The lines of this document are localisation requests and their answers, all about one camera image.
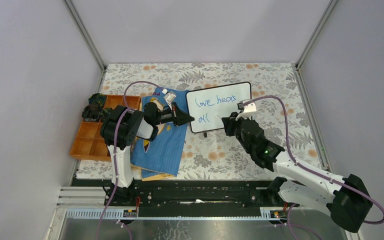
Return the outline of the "black framed whiteboard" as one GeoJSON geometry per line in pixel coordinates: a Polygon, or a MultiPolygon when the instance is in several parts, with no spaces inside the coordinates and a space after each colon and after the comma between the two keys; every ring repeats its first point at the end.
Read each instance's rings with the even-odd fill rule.
{"type": "Polygon", "coordinates": [[[194,134],[219,130],[224,127],[222,117],[238,110],[238,103],[251,99],[252,86],[248,81],[192,90],[186,93],[188,113],[195,120],[190,123],[194,134]]]}

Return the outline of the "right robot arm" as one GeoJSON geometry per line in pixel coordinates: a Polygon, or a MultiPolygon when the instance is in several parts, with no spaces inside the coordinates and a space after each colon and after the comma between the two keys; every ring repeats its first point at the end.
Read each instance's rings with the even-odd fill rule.
{"type": "Polygon", "coordinates": [[[363,180],[318,169],[306,162],[292,160],[286,150],[265,137],[264,130],[237,112],[221,119],[225,134],[236,137],[254,163],[280,174],[268,187],[267,201],[279,206],[284,201],[299,205],[309,204],[328,216],[342,229],[357,233],[373,203],[367,198],[363,180]]]}

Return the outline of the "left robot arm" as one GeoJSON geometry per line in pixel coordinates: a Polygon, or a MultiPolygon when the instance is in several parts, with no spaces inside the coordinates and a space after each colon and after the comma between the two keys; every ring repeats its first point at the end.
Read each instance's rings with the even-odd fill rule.
{"type": "Polygon", "coordinates": [[[116,106],[103,121],[100,136],[108,148],[113,170],[110,196],[124,206],[135,200],[133,174],[131,170],[131,145],[136,138],[152,142],[158,135],[158,126],[173,123],[183,126],[195,120],[173,102],[159,109],[154,102],[145,104],[143,111],[127,106],[116,106]]]}

